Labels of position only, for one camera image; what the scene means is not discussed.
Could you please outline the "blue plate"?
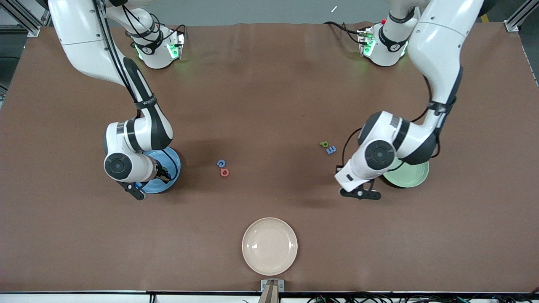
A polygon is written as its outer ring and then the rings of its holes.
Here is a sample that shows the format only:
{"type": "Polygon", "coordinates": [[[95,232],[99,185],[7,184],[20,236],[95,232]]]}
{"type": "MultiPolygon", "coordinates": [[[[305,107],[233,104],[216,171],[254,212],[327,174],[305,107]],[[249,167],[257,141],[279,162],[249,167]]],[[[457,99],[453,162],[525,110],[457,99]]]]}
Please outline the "blue plate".
{"type": "Polygon", "coordinates": [[[164,150],[148,150],[143,152],[143,154],[153,159],[171,159],[174,162],[174,179],[168,183],[157,179],[148,181],[146,185],[135,183],[136,188],[142,189],[147,194],[160,194],[169,190],[181,174],[181,159],[177,151],[168,146],[164,150]]]}

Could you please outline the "green plate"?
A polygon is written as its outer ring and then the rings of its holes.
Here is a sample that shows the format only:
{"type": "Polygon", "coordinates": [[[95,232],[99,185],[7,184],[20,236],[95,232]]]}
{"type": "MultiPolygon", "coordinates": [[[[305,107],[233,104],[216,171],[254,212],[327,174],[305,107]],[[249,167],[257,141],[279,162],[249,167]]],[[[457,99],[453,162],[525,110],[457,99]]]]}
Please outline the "green plate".
{"type": "Polygon", "coordinates": [[[406,189],[422,184],[427,179],[429,171],[429,161],[418,165],[410,165],[403,162],[402,159],[397,158],[382,177],[387,184],[396,188],[406,189]]]}

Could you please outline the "cream plate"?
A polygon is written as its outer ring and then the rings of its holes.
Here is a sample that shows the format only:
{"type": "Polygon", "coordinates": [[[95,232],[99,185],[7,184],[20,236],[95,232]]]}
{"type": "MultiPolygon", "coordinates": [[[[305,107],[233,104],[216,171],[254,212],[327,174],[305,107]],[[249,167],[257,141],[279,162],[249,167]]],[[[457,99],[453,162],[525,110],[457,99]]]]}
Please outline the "cream plate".
{"type": "Polygon", "coordinates": [[[294,263],[299,250],[291,226],[278,218],[261,218],[245,231],[241,251],[251,270],[263,276],[277,276],[294,263]]]}

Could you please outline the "brown table mat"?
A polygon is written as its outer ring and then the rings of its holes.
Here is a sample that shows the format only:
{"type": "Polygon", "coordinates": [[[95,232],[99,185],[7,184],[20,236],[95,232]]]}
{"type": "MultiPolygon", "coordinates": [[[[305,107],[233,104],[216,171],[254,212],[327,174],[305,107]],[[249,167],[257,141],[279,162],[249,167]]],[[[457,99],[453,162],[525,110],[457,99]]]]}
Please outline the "brown table mat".
{"type": "Polygon", "coordinates": [[[74,69],[54,29],[27,40],[0,110],[0,291],[250,291],[241,240],[264,217],[298,236],[288,291],[539,287],[539,88],[517,33],[474,25],[429,176],[376,180],[379,201],[340,196],[335,166],[372,113],[425,109],[408,57],[380,68],[335,27],[237,24],[187,29],[183,58],[137,60],[183,161],[137,201],[103,169],[127,90],[74,69]]]}

